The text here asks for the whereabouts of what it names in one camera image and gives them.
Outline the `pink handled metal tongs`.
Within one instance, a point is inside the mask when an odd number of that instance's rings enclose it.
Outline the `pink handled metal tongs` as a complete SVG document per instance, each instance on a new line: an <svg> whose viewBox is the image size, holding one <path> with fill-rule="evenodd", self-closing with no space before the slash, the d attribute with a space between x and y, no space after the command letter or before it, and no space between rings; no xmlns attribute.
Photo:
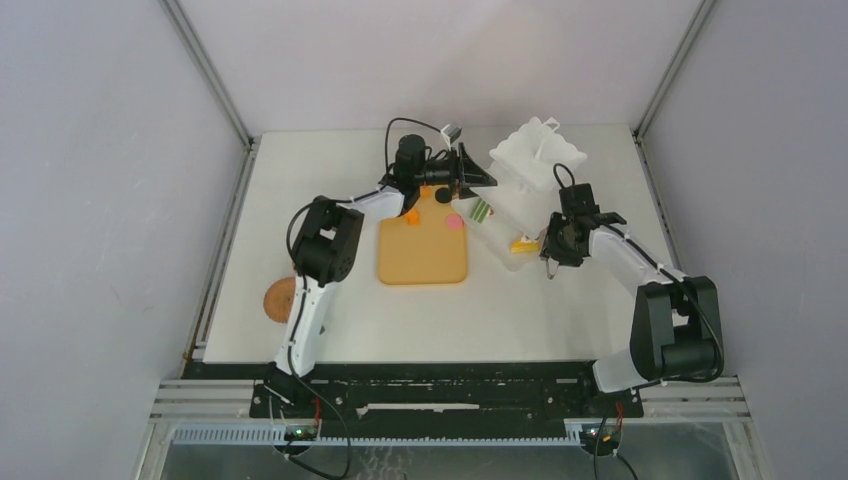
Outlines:
<svg viewBox="0 0 848 480"><path fill-rule="evenodd" d="M551 232L550 229L544 231L544 238L540 248L540 258L545 264L545 273L548 280L553 280L556 276L559 263L552 259L551 251Z"/></svg>

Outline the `green layered cake slice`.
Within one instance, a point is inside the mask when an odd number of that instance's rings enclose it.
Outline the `green layered cake slice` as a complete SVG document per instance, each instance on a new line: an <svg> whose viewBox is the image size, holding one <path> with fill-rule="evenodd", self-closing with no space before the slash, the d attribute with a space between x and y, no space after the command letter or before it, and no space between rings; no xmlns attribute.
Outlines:
<svg viewBox="0 0 848 480"><path fill-rule="evenodd" d="M480 224L493 215L494 211L491 205L482 199L476 202L470 212L470 218Z"/></svg>

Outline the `white three tier stand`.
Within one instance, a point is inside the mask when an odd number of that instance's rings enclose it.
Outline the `white three tier stand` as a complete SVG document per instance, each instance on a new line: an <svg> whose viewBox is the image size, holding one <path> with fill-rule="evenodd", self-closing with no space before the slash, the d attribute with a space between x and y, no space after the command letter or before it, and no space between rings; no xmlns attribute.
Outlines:
<svg viewBox="0 0 848 480"><path fill-rule="evenodd" d="M560 122L553 117L528 120L489 151L491 163L484 169L498 185L476 188L474 197L452 202L472 236L509 271L522 269L539 255L539 251L511 254L510 245L522 236L541 243L541 234L557 203L559 182L554 166L562 164L572 172L587 159L587 154L566 140L559 129ZM480 199L494 211L482 224L470 218Z"/></svg>

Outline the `yellow cream cake slice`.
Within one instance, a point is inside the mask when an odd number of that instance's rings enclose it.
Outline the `yellow cream cake slice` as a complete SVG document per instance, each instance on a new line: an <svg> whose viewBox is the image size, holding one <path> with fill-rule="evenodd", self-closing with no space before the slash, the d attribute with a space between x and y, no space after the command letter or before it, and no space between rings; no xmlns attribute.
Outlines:
<svg viewBox="0 0 848 480"><path fill-rule="evenodd" d="M510 245L511 254L530 254L540 250L540 241L522 236Z"/></svg>

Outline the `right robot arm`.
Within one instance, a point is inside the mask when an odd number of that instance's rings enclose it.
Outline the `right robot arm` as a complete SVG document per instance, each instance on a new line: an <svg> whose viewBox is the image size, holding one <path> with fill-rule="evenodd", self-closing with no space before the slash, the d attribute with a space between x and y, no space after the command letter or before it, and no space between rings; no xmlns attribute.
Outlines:
<svg viewBox="0 0 848 480"><path fill-rule="evenodd" d="M634 310L626 347L594 361L578 402L592 416L605 415L619 391L664 380L706 383L724 371L718 295L706 276L693 277L662 263L616 212L602 212L589 184L559 191L561 210L550 216L540 257L577 268L602 264L632 295Z"/></svg>

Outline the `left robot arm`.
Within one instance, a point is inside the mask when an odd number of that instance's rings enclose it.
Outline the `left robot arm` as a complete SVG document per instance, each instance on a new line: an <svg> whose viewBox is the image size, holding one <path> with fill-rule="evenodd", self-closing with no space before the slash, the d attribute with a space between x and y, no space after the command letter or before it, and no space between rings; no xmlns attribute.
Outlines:
<svg viewBox="0 0 848 480"><path fill-rule="evenodd" d="M374 189L346 199L319 195L293 216L303 219L296 236L291 235L295 221L289 223L286 249L294 267L294 298L274 365L293 379L281 382L273 398L286 415L298 417L311 407L313 392L304 377L315 366L315 345L330 300L353 269L365 223L410 212L423 187L437 188L437 197L450 202L473 197L474 188L498 185L456 136L445 134L443 139L447 148L431 158L422 136L401 137L395 160Z"/></svg>

